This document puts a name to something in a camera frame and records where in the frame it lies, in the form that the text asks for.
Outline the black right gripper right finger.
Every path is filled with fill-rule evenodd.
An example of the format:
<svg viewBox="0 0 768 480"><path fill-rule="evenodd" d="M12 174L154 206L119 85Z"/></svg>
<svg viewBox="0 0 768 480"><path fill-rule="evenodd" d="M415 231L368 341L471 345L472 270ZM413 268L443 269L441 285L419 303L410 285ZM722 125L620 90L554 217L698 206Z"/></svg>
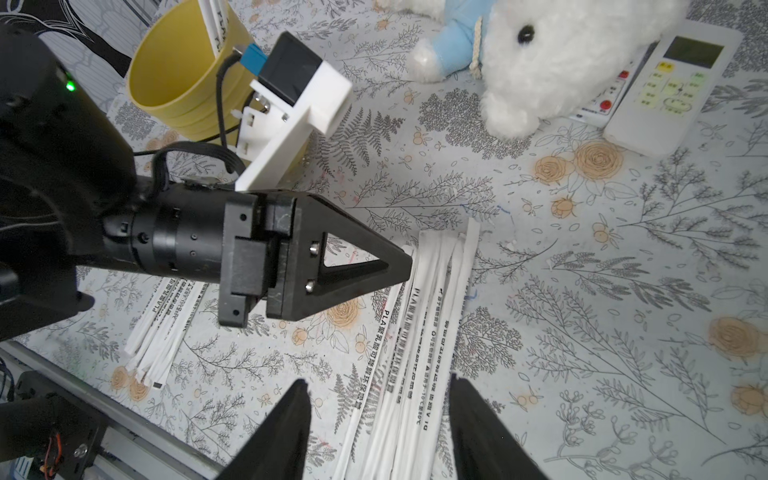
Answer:
<svg viewBox="0 0 768 480"><path fill-rule="evenodd" d="M452 375L448 394L459 479L547 480L469 380Z"/></svg>

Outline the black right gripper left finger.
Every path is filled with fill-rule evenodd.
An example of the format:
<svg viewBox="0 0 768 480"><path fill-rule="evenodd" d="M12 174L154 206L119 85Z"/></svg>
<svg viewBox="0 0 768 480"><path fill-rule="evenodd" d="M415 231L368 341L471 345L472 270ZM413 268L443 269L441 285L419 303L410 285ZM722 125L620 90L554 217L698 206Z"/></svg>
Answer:
<svg viewBox="0 0 768 480"><path fill-rule="evenodd" d="M297 379L216 479L302 479L310 425L308 384Z"/></svg>

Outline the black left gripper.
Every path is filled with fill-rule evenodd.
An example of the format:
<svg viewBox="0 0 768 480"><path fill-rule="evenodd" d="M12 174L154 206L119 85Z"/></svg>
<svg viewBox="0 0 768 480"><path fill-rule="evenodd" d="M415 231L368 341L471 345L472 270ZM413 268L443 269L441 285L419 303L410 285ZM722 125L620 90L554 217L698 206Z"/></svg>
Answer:
<svg viewBox="0 0 768 480"><path fill-rule="evenodd" d="M299 321L411 276L402 247L322 196L241 193L176 184L131 222L132 259L149 274L216 283L219 320Z"/></svg>

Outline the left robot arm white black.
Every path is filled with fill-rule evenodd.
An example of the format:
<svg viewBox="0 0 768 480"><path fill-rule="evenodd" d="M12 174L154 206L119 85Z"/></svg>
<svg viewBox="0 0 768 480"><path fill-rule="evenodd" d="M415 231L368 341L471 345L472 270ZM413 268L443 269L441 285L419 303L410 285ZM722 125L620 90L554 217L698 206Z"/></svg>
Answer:
<svg viewBox="0 0 768 480"><path fill-rule="evenodd" d="M90 309L80 266L216 284L218 319L299 321L406 281L412 259L325 198L141 177L107 117L37 36L1 29L1 336Z"/></svg>

